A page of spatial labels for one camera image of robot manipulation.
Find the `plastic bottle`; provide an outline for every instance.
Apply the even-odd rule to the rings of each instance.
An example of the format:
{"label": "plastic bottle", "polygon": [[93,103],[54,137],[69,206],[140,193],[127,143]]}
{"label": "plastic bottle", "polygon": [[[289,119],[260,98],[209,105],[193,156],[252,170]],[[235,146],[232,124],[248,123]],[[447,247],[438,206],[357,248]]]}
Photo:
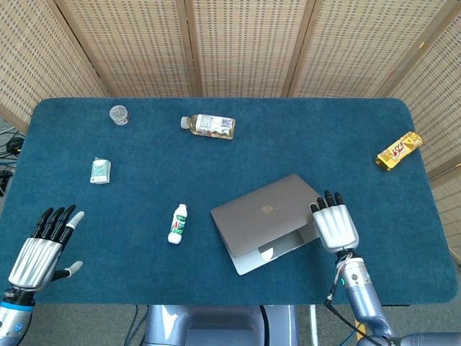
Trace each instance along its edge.
{"label": "plastic bottle", "polygon": [[181,128],[199,136],[232,139],[235,127],[236,120],[231,117],[196,114],[181,119]]}
{"label": "plastic bottle", "polygon": [[174,211],[173,221],[171,222],[168,241],[172,244],[179,244],[182,238],[182,232],[187,218],[187,205],[180,204]]}

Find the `laptop logo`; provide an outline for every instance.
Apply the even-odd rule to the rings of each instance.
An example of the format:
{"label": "laptop logo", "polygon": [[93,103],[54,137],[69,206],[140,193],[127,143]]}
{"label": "laptop logo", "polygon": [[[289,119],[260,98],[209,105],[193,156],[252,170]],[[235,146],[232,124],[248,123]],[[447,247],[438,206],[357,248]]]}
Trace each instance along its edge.
{"label": "laptop logo", "polygon": [[274,207],[272,207],[271,205],[265,205],[261,208],[261,210],[264,211],[264,214],[269,215],[274,210]]}

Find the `woven panel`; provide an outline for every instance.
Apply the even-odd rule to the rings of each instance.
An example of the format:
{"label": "woven panel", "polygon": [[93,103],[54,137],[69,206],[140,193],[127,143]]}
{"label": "woven panel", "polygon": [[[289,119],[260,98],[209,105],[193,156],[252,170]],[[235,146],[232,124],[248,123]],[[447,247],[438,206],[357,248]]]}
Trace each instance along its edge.
{"label": "woven panel", "polygon": [[174,0],[57,4],[113,96],[190,96]]}
{"label": "woven panel", "polygon": [[448,246],[457,253],[461,249],[461,176],[436,187],[433,193]]}
{"label": "woven panel", "polygon": [[204,96],[281,96],[306,0],[192,3]]}
{"label": "woven panel", "polygon": [[428,171],[461,154],[461,15],[391,93],[410,107]]}
{"label": "woven panel", "polygon": [[373,97],[446,0],[325,0],[295,97]]}
{"label": "woven panel", "polygon": [[0,1],[0,33],[0,105],[21,130],[42,99],[104,96],[46,1]]}

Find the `bottle cap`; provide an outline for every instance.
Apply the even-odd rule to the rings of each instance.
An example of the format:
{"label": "bottle cap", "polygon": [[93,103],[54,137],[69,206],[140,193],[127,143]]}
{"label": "bottle cap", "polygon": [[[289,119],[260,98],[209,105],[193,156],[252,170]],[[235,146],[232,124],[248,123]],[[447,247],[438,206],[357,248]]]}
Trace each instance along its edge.
{"label": "bottle cap", "polygon": [[179,244],[181,241],[182,235],[178,233],[170,233],[168,234],[168,242],[172,244]]}
{"label": "bottle cap", "polygon": [[189,119],[188,117],[181,118],[181,128],[189,128],[189,126],[187,125],[188,119]]}

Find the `white bottle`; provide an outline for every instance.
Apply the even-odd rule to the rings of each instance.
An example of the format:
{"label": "white bottle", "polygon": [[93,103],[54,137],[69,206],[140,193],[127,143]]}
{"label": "white bottle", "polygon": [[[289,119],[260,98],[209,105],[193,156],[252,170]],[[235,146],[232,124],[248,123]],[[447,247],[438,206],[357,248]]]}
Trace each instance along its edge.
{"label": "white bottle", "polygon": [[171,222],[170,233],[168,241],[172,244],[179,244],[182,238],[182,232],[187,218],[187,205],[180,204],[174,211],[173,221]]}

